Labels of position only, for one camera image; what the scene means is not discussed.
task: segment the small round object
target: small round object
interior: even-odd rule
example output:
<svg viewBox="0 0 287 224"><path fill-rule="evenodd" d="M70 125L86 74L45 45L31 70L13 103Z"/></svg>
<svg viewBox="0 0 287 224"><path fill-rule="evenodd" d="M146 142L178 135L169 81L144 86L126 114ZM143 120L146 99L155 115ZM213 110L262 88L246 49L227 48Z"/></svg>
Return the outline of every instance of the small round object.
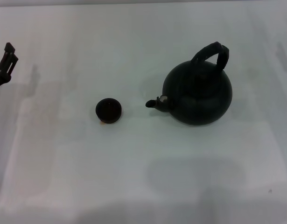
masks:
<svg viewBox="0 0 287 224"><path fill-rule="evenodd" d="M96 114L102 122L113 124L121 116L121 105L112 98L102 99L96 106Z"/></svg>

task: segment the metal spout tip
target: metal spout tip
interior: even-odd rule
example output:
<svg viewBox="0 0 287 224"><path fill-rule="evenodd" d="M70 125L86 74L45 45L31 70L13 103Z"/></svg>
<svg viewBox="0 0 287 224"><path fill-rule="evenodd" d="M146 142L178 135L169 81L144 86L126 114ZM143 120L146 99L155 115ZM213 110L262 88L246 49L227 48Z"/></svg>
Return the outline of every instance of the metal spout tip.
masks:
<svg viewBox="0 0 287 224"><path fill-rule="evenodd" d="M157 105L157 101L153 99L147 101L147 103L145 104L145 106L148 108L155 107L156 105Z"/></svg>

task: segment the kettle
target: kettle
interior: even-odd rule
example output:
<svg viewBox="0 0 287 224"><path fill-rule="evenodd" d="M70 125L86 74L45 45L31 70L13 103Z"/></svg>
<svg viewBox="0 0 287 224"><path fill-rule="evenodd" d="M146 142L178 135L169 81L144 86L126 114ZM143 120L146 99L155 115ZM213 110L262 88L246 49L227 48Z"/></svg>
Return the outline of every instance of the kettle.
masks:
<svg viewBox="0 0 287 224"><path fill-rule="evenodd" d="M217 64L206 60L218 54ZM170 112L189 125L206 125L224 115L231 104L232 87L223 71L229 50L218 42L200 50L191 61L176 66L167 75L162 95L146 107Z"/></svg>

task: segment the black clamp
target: black clamp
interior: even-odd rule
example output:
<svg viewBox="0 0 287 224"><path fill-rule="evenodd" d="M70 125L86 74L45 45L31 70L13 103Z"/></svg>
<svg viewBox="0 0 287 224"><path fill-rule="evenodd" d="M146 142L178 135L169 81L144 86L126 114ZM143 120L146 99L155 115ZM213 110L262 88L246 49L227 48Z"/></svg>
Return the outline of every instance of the black clamp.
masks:
<svg viewBox="0 0 287 224"><path fill-rule="evenodd" d="M11 80L11 74L18 61L17 56L14 54L15 48L11 43L7 43L4 50L5 53L0 62L0 86Z"/></svg>

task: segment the white table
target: white table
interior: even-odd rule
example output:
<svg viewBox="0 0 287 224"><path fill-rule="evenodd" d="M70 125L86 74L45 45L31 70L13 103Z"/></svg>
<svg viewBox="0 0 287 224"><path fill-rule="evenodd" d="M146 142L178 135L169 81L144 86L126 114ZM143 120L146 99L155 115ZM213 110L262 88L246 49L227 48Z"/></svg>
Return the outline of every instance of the white table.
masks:
<svg viewBox="0 0 287 224"><path fill-rule="evenodd" d="M145 107L215 41L233 87L219 121ZM287 224L287 2L0 8L0 59L6 42L0 224ZM107 97L114 125L95 115Z"/></svg>

